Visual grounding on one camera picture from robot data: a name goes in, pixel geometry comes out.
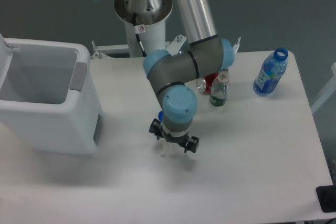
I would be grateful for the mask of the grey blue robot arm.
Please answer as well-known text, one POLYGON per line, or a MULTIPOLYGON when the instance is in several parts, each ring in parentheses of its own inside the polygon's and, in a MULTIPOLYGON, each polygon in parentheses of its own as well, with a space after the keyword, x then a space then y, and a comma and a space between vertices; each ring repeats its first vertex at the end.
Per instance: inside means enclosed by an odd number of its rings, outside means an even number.
POLYGON ((131 26, 129 47, 139 49, 143 68, 162 108, 163 119, 153 120, 149 131, 157 138, 196 152, 199 139, 189 136, 197 110, 197 98, 186 83, 229 68, 235 52, 220 39, 208 0, 177 0, 189 49, 169 53, 165 43, 150 50, 153 40, 145 40, 151 25, 164 21, 172 11, 172 0, 115 0, 118 16, 131 26))

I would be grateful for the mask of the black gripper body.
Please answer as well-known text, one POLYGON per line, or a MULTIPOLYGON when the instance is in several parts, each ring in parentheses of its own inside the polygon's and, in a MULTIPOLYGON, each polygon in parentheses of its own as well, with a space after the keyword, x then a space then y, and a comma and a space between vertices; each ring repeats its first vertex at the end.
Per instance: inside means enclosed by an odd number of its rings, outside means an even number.
POLYGON ((199 138, 196 136, 189 137, 189 130, 190 128, 180 132, 172 131, 158 119, 153 119, 149 127, 149 133, 155 136, 159 133, 161 138, 164 138, 167 142, 177 144, 183 149, 187 147, 188 151, 196 153, 199 146, 199 138))

